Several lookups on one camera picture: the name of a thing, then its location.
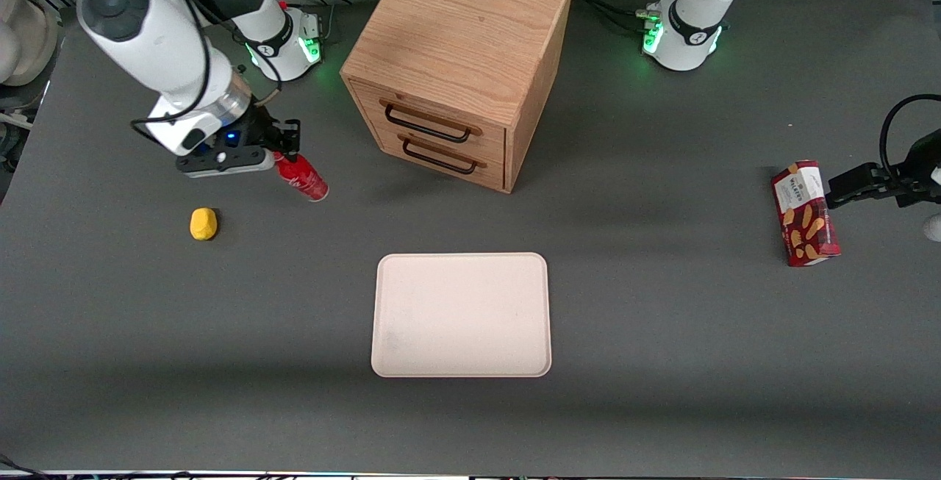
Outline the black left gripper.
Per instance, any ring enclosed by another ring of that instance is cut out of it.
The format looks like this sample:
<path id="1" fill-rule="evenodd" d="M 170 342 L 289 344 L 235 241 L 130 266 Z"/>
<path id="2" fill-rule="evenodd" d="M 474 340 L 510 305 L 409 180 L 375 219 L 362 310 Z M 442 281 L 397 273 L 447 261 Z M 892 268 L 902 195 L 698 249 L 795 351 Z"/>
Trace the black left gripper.
<path id="1" fill-rule="evenodd" d="M 896 196 L 887 172 L 874 162 L 865 162 L 828 181 L 828 209 L 838 209 L 856 201 L 896 196 L 898 208 L 917 203 L 940 204 L 940 132 L 934 131 L 914 142 L 907 156 L 892 166 L 903 192 Z"/>

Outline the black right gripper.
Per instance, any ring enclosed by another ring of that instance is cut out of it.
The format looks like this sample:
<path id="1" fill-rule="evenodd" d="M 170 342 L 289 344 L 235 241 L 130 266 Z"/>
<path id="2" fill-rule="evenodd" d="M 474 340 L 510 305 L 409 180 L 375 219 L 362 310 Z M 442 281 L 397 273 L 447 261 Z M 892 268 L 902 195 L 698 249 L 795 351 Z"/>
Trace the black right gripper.
<path id="1" fill-rule="evenodd" d="M 232 123 L 232 146 L 262 146 L 273 151 L 278 162 L 296 162 L 299 156 L 301 122 L 298 119 L 277 121 L 268 108 L 250 101 L 245 114 Z"/>

